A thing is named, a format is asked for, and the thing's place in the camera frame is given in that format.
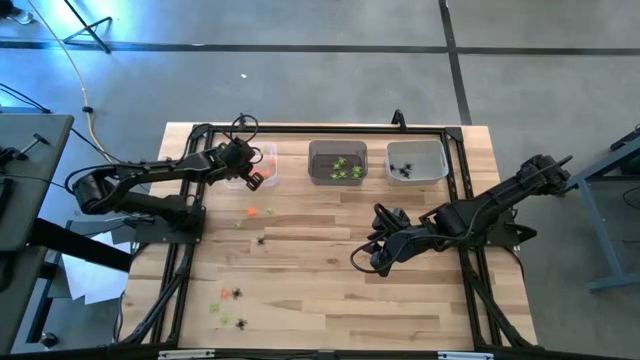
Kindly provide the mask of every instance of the plastic container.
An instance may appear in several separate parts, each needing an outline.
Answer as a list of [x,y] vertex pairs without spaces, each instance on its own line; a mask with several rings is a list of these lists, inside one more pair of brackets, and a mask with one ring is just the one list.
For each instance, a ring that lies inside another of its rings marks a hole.
[[[334,165],[345,159],[340,169]],[[353,168],[361,168],[354,178]],[[344,179],[334,179],[332,174],[346,172]],[[367,144],[362,141],[313,140],[309,143],[309,176],[315,185],[358,186],[367,176]]]
[[385,169],[393,186],[431,185],[449,173],[444,147],[437,140],[390,142]]
[[[249,145],[262,151],[262,161],[253,165],[253,171],[260,172],[265,178],[260,187],[274,186],[278,183],[278,148],[276,144],[272,142],[252,141]],[[258,159],[260,159],[260,155],[256,154],[251,161],[257,161]],[[247,182],[241,178],[227,180],[224,182],[224,185],[229,189],[249,190],[249,188],[247,188]]]

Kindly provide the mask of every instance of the wooden tabletop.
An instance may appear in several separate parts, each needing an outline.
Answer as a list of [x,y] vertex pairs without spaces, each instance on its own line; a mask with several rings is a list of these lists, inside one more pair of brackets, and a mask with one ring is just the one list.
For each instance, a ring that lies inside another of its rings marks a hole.
[[[160,158],[179,157],[192,126],[167,124]],[[479,194],[499,182],[489,130],[484,126],[462,129],[474,192]],[[277,144],[278,184],[255,193],[230,190],[222,182],[205,190],[206,229],[194,257],[180,346],[472,349],[455,249],[427,251],[395,264],[387,278],[358,272],[349,263],[351,251],[372,232],[374,203],[402,207],[417,222],[419,215],[449,200],[445,180],[417,187],[387,184],[383,167],[387,143],[425,138],[429,135],[259,133],[254,141]],[[369,173],[362,186],[311,183],[308,146],[316,139],[366,142]],[[454,147],[452,157],[457,159]],[[454,173],[461,184],[457,160]],[[179,187],[177,181],[158,183],[151,194],[176,194]],[[248,207],[255,208],[257,215],[249,217]],[[265,213],[267,208],[275,213]],[[238,222],[242,229],[234,229]],[[257,242],[261,236],[263,245]],[[133,331],[156,300],[166,251],[166,245],[151,245],[133,264],[123,301],[121,337]],[[365,255],[357,261],[368,264]],[[500,248],[488,248],[487,261],[497,303],[525,339],[535,343],[517,262]],[[220,298],[223,289],[234,288],[243,294],[237,300]],[[214,304],[218,312],[211,311]],[[164,336],[173,302],[169,309]],[[481,306],[479,314],[489,340]],[[226,325],[224,318],[229,319]],[[247,321],[244,331],[235,326],[239,318]]]

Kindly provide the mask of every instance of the paper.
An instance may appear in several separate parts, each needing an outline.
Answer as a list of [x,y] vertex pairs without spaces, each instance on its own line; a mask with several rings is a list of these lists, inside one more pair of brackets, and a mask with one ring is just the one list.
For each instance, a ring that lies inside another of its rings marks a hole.
[[[129,243],[113,244],[111,232],[102,233],[92,238],[94,241],[130,253]],[[129,274],[102,265],[62,255],[67,273],[67,282],[71,298],[76,300],[84,296],[85,305],[119,297],[127,286]]]

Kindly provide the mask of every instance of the yellow cable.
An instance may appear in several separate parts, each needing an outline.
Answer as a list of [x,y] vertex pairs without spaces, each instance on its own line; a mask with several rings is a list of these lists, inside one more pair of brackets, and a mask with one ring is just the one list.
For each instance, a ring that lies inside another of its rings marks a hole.
[[[47,23],[47,20],[45,20],[44,17],[40,14],[40,12],[36,8],[36,6],[33,5],[31,0],[27,0],[27,1],[29,2],[29,5],[31,5],[31,7],[33,8],[33,11],[35,11],[35,13],[38,15],[40,20],[42,20],[42,23],[47,27],[47,29],[49,29],[49,32],[56,39],[56,41],[58,42],[58,45],[60,45],[60,47],[62,48],[64,53],[67,55],[67,58],[69,59],[69,62],[71,63],[71,66],[73,66],[73,70],[76,72],[76,76],[78,77],[78,81],[80,81],[80,86],[82,87],[82,97],[84,98],[84,106],[85,107],[89,107],[89,97],[87,96],[87,90],[86,90],[86,88],[84,86],[84,80],[82,80],[82,75],[80,75],[80,71],[78,70],[78,67],[76,66],[76,63],[73,61],[73,58],[71,57],[71,54],[69,54],[69,51],[67,51],[67,48],[64,46],[62,41],[60,41],[58,36],[56,36],[56,33],[53,32],[53,29],[51,29],[51,26],[49,26],[49,23]],[[85,112],[85,114],[87,115],[87,127],[89,128],[89,135],[91,135],[91,138],[96,143],[96,146],[100,150],[102,150],[103,152],[106,153],[107,151],[104,149],[104,147],[102,146],[100,141],[98,141],[98,138],[96,137],[96,134],[94,133],[94,130],[93,130],[93,115],[91,113],[89,113],[89,112]],[[107,156],[105,154],[102,154],[102,156],[105,159],[107,159],[108,162],[113,164],[113,160],[109,156]]]

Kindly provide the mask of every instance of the concrete floor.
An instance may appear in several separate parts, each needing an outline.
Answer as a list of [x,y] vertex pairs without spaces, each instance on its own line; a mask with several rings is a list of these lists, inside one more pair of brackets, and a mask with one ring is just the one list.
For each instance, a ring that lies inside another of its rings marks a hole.
[[[22,5],[24,1],[15,1]],[[437,0],[77,1],[87,20],[111,15],[105,38],[121,42],[444,46]],[[60,35],[79,28],[63,2],[36,1]],[[639,47],[633,0],[450,0],[459,46]],[[2,39],[50,39],[40,24],[0,22]],[[86,133],[80,87],[58,50],[1,50],[0,81]],[[228,120],[388,123],[403,109],[410,123],[460,124],[446,54],[194,53],[73,51],[96,131],[121,158],[155,158],[167,121]],[[473,124],[488,125],[503,178],[533,154],[573,154],[577,172],[633,129],[640,112],[637,57],[460,56]],[[3,105],[18,105],[2,97]],[[55,180],[101,157],[71,137]],[[636,210],[622,192],[596,191],[616,239],[632,238]],[[607,275],[604,256],[577,194],[528,199],[519,222],[539,231],[522,246],[536,333],[555,350],[638,358],[640,287],[592,294],[585,283]],[[82,219],[75,200],[52,188],[41,216]],[[625,245],[640,259],[640,246]],[[637,261],[629,261],[637,268]],[[113,302],[85,307],[56,300],[46,331],[59,348],[111,340]],[[14,351],[26,346],[21,330]]]

